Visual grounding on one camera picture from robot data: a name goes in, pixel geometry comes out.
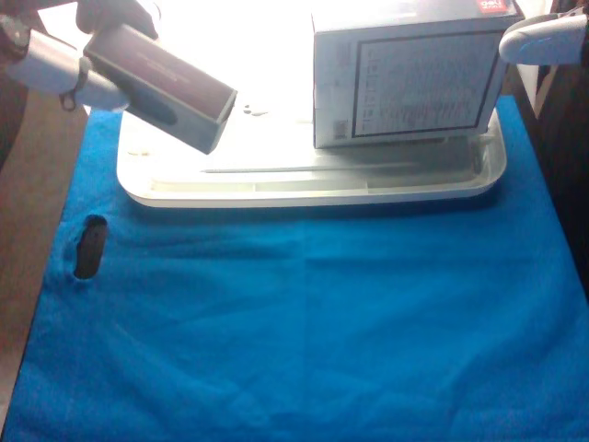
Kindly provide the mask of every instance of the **box with printed text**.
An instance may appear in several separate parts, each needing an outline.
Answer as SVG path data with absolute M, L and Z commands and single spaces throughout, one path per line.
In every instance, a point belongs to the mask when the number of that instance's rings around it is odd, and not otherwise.
M 315 147 L 484 134 L 514 0 L 326 2 L 313 12 Z

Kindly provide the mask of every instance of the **brown floor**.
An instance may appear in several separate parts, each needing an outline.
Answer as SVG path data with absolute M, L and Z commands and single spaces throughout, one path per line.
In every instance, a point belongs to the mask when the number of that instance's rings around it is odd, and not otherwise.
M 3 113 L 0 135 L 7 138 L 14 124 L 7 124 Z M 30 92 L 0 170 L 0 430 L 86 121 L 83 110 L 63 112 L 57 99 Z

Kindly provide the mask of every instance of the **black rectangular border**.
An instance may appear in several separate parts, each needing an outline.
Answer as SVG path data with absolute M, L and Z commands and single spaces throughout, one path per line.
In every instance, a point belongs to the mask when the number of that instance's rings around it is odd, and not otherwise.
M 443 37 L 456 37 L 461 35 L 487 35 L 487 34 L 498 34 L 503 35 L 504 30 L 479 30 L 479 31 L 472 31 L 472 32 L 455 32 L 450 34 L 433 34 L 433 35 L 421 35 L 418 37 L 398 37 L 394 39 L 376 39 L 376 40 L 368 40 L 368 41 L 358 41 L 358 46 L 356 50 L 356 78 L 354 84 L 354 97 L 353 97 L 353 117 L 352 117 L 352 139 L 353 138 L 370 138 L 374 136 L 387 136 L 387 135 L 402 135 L 402 134 L 425 134 L 428 132 L 444 132 L 444 131 L 455 131 L 459 129 L 475 129 L 479 126 L 480 123 L 480 115 L 482 114 L 482 110 L 485 106 L 485 102 L 487 101 L 487 96 L 489 95 L 489 89 L 491 88 L 491 81 L 497 70 L 497 63 L 499 62 L 499 52 L 495 53 L 495 58 L 493 59 L 493 64 L 491 67 L 491 73 L 489 74 L 489 78 L 487 79 L 487 85 L 485 86 L 485 91 L 482 96 L 482 101 L 479 105 L 479 113 L 477 114 L 477 120 L 473 126 L 456 126 L 456 127 L 445 127 L 439 129 L 421 129 L 419 131 L 401 131 L 401 132 L 383 132 L 380 134 L 366 134 L 366 135 L 357 135 L 356 134 L 356 121 L 358 116 L 358 92 L 360 90 L 360 62 L 362 58 L 362 48 L 365 44 L 374 44 L 374 43 L 383 43 L 383 42 L 399 42 L 399 41 L 413 41 L 413 40 L 423 40 L 423 39 L 437 39 Z

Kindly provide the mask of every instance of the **box top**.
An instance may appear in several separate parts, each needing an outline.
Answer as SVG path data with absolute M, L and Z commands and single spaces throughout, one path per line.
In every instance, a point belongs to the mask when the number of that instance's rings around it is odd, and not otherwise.
M 514 0 L 324 0 L 313 9 L 313 25 L 331 32 L 520 16 Z

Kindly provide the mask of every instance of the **table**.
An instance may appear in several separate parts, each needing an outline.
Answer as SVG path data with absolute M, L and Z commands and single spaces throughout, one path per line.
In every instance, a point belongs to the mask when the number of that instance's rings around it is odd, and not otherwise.
M 589 435 L 589 310 L 525 128 L 467 202 L 166 211 L 94 112 L 6 422 L 12 440 Z M 109 237 L 73 275 L 89 215 Z

